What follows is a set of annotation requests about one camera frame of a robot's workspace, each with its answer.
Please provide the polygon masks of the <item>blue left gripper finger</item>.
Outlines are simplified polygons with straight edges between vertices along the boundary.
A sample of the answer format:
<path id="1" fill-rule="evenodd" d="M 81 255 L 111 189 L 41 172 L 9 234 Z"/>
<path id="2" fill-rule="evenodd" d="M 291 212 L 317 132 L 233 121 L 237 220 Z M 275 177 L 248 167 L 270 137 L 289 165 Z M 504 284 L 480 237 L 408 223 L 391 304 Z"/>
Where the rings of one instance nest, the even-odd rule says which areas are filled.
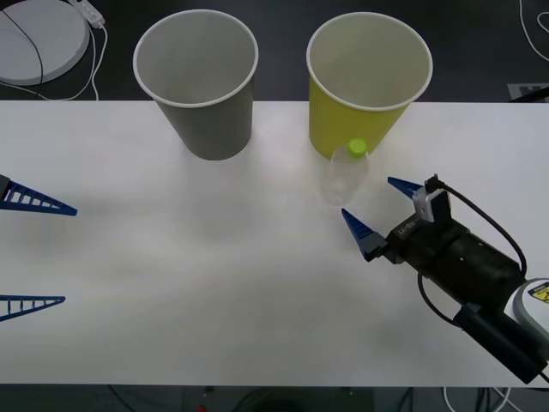
<path id="1" fill-rule="evenodd" d="M 64 296 L 2 295 L 1 321 L 38 312 L 64 303 Z"/>
<path id="2" fill-rule="evenodd" d="M 1 176 L 1 210 L 76 216 L 72 206 Z"/>

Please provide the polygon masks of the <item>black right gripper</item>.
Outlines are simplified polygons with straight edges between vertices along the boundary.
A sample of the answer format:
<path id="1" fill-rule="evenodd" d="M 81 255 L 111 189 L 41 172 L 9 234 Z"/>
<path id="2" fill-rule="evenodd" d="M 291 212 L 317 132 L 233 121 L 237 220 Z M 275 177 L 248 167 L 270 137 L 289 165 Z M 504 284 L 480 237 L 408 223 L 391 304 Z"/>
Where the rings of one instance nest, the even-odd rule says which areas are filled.
<path id="1" fill-rule="evenodd" d="M 410 199 L 425 192 L 423 185 L 414 182 L 394 177 L 388 177 L 387 181 Z M 470 273 L 467 263 L 460 261 L 453 250 L 453 244 L 469 230 L 453 219 L 430 223 L 412 215 L 385 239 L 346 209 L 342 209 L 341 214 L 365 261 L 380 258 L 385 253 L 391 263 L 407 263 L 425 275 Z"/>

